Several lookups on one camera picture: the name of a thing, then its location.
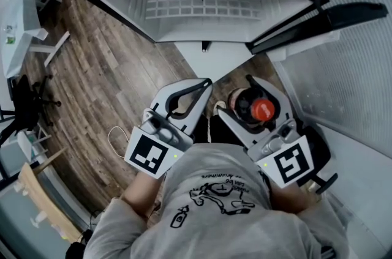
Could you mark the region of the person's right forearm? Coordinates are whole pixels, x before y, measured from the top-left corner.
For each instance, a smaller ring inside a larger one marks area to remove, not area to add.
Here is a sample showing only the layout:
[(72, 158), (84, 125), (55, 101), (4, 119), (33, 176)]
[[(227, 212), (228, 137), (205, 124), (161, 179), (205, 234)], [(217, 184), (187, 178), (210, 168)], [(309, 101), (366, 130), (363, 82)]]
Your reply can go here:
[(280, 188), (275, 182), (270, 181), (270, 202), (274, 210), (298, 214), (319, 200), (315, 193), (301, 189), (297, 183), (290, 184), (285, 188)]

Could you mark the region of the wooden table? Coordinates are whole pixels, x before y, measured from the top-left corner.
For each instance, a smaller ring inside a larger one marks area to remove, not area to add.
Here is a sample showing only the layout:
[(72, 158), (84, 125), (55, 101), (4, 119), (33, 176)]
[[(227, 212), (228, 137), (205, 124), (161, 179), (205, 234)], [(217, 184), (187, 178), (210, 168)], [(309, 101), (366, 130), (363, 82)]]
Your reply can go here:
[(38, 172), (25, 163), (20, 171), (18, 180), (22, 183), (24, 190), (37, 206), (37, 208), (46, 214), (46, 219), (59, 231), (63, 239), (70, 243), (77, 242), (81, 236), (81, 231), (74, 223), (63, 213), (52, 199), (44, 191), (37, 179)]

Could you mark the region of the person's left forearm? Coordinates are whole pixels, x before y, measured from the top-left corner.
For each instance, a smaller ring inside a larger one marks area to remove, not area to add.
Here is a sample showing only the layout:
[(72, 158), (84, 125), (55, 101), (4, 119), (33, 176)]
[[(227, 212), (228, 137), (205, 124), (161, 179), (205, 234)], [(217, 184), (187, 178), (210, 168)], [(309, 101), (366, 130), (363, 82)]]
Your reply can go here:
[(154, 209), (154, 202), (164, 179), (164, 175), (156, 179), (139, 171), (122, 193), (120, 199), (127, 203), (140, 217), (147, 220)]

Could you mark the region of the person's white right shoe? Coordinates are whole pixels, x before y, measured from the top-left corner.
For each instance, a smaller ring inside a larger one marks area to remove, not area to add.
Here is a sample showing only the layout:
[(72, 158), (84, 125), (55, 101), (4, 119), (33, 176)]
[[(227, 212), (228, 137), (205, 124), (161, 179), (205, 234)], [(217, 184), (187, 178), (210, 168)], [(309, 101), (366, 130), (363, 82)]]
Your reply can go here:
[(218, 100), (213, 107), (213, 115), (218, 115), (218, 109), (227, 109), (227, 104), (223, 100)]

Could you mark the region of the glass partition with blinds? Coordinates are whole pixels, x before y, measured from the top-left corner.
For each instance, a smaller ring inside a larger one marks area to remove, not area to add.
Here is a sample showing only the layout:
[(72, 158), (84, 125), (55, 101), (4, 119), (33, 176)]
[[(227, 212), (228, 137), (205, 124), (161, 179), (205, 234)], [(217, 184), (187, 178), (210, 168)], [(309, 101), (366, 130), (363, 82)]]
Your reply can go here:
[(340, 38), (274, 67), (296, 111), (392, 158), (392, 0), (388, 16), (345, 28)]

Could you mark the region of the small white cart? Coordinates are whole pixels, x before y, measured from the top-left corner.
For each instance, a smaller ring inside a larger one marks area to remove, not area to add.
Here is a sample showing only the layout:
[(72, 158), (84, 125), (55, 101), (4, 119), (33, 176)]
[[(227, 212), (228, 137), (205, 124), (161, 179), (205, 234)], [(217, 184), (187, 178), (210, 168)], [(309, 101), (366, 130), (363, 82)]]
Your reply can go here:
[(36, 157), (48, 152), (48, 149), (44, 148), (42, 143), (50, 139), (51, 134), (49, 134), (40, 124), (38, 125), (38, 128), (37, 134), (35, 130), (24, 130), (17, 133), (17, 143), (28, 162), (32, 162)]

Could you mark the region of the white table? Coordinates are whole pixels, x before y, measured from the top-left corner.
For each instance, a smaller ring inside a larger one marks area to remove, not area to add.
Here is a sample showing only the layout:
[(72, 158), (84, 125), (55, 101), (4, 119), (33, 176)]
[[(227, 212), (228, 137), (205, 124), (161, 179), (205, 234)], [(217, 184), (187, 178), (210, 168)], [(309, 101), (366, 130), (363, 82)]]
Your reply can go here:
[[(7, 45), (7, 36), (14, 36), (15, 43)], [(33, 42), (34, 39), (44, 41), (47, 37), (48, 31), (40, 25), (36, 0), (10, 0), (0, 24), (0, 55), (5, 78), (13, 78), (20, 74), (29, 51), (46, 53), (48, 56), (44, 66), (47, 67), (70, 37), (70, 32), (65, 32), (54, 46)]]

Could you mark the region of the black swivel office chair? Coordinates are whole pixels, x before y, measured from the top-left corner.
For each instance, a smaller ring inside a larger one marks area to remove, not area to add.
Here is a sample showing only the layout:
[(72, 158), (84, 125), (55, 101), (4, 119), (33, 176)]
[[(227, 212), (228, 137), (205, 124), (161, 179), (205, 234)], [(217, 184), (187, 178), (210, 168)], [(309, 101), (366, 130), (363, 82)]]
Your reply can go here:
[(27, 75), (23, 75), (18, 83), (12, 88), (12, 101), (14, 111), (2, 110), (1, 115), (13, 116), (13, 121), (0, 132), (0, 147), (14, 133), (15, 135), (22, 130), (32, 130), (39, 123), (41, 118), (46, 126), (53, 126), (53, 122), (47, 118), (45, 106), (55, 105), (60, 107), (61, 101), (45, 100), (43, 93), (47, 80), (51, 80), (53, 75), (45, 75), (41, 82), (37, 81), (32, 86)]

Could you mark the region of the dark bottle with red cap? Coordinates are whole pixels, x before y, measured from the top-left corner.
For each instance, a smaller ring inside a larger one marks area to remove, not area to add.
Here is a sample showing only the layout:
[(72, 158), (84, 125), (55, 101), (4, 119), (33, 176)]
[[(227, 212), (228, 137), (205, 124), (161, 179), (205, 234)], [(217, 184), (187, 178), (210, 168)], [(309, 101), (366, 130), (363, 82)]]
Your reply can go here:
[(266, 94), (257, 88), (237, 88), (228, 96), (228, 107), (246, 124), (258, 124), (273, 119), (275, 106)]

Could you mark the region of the person's black trousers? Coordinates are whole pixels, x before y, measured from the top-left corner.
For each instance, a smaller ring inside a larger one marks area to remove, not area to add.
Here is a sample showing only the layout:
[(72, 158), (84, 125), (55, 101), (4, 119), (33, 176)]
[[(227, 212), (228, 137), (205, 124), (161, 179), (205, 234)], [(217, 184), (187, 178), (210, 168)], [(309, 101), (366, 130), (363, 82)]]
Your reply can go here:
[(194, 143), (223, 143), (237, 146), (244, 144), (218, 115), (201, 115), (193, 131)]

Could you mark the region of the person in white shirt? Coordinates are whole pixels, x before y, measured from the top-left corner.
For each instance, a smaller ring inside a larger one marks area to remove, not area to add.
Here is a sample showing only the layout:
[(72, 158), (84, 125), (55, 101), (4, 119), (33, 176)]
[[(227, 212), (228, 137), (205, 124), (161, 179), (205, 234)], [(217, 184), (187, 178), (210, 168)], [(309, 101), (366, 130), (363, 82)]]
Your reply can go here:
[(102, 214), (83, 259), (348, 259), (327, 200), (274, 210), (270, 180), (237, 145), (193, 145), (167, 172), (145, 220), (120, 197)]

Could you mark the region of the black padded chair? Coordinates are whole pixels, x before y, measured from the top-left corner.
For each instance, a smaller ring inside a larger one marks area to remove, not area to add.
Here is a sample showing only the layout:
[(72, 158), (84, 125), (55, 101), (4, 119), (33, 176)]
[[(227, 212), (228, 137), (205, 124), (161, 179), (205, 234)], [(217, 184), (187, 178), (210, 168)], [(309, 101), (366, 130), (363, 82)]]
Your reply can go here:
[(298, 132), (301, 137), (305, 136), (307, 138), (314, 169), (300, 178), (297, 184), (303, 186), (308, 181), (313, 181), (319, 186), (315, 193), (321, 195), (338, 179), (337, 173), (334, 173), (328, 180), (324, 180), (317, 175), (331, 159), (329, 147), (321, 135), (311, 126), (300, 128)]

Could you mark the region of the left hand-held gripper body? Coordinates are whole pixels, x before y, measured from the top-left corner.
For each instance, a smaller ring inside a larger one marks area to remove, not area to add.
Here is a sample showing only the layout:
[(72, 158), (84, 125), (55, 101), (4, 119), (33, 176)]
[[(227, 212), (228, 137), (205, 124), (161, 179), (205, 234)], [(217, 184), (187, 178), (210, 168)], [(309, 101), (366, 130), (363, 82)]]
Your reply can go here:
[(143, 122), (132, 130), (124, 160), (134, 168), (159, 179), (193, 145), (192, 137), (150, 108)]

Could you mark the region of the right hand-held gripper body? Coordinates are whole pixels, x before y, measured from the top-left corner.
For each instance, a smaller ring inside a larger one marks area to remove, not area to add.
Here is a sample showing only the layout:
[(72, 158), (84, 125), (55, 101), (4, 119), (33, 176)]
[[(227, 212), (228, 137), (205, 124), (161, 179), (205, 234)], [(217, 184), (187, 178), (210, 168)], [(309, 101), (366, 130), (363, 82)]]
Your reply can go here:
[(247, 150), (248, 156), (281, 189), (314, 170), (306, 136), (300, 136), (291, 119)]

